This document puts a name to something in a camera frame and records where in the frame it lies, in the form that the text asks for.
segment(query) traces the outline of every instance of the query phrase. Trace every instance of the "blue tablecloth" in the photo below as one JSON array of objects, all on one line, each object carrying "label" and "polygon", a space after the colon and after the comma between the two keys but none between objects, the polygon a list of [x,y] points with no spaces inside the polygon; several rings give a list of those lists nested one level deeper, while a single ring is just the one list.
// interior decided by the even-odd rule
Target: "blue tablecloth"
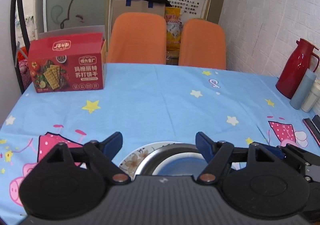
[{"label": "blue tablecloth", "polygon": [[62,137],[72,147],[120,131],[124,145],[115,164],[152,142],[194,144],[198,131],[237,147],[290,142],[320,155],[302,123],[314,112],[293,109],[276,81],[215,69],[108,64],[104,90],[37,94],[31,85],[0,131],[0,216],[8,225],[23,219],[18,186]]}]

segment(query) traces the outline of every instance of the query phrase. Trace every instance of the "red thermos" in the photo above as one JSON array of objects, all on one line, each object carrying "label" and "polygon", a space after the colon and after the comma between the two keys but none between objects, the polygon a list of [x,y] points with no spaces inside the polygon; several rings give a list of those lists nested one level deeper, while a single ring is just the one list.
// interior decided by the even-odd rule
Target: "red thermos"
[{"label": "red thermos", "polygon": [[301,80],[310,67],[311,55],[318,59],[317,66],[313,72],[315,72],[319,66],[320,58],[313,53],[313,49],[319,50],[315,45],[301,38],[297,40],[297,48],[293,51],[289,57],[284,69],[276,83],[276,88],[287,98],[291,99],[296,90],[298,89]]}]

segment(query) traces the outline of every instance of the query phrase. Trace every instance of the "cracker box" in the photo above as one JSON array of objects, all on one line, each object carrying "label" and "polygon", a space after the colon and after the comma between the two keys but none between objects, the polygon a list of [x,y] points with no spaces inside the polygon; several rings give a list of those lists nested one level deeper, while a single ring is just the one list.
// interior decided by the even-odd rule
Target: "cracker box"
[{"label": "cracker box", "polygon": [[28,65],[37,93],[104,87],[102,33],[49,37],[31,42]]}]

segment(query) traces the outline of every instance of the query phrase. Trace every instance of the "orange chair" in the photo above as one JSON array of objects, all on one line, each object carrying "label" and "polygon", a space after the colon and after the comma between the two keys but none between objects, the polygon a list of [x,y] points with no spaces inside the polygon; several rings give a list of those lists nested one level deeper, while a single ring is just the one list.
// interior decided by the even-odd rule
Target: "orange chair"
[{"label": "orange chair", "polygon": [[223,29],[206,20],[188,20],[182,31],[179,65],[226,69]]},{"label": "orange chair", "polygon": [[142,12],[121,14],[115,21],[108,63],[166,63],[165,19]]}]

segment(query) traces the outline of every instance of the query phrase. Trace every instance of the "yellow bag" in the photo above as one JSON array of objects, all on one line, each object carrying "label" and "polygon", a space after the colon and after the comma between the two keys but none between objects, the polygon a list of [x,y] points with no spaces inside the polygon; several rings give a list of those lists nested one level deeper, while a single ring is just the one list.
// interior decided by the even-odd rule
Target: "yellow bag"
[{"label": "yellow bag", "polygon": [[181,9],[165,7],[164,18],[167,22],[167,50],[180,50],[181,41]]}]

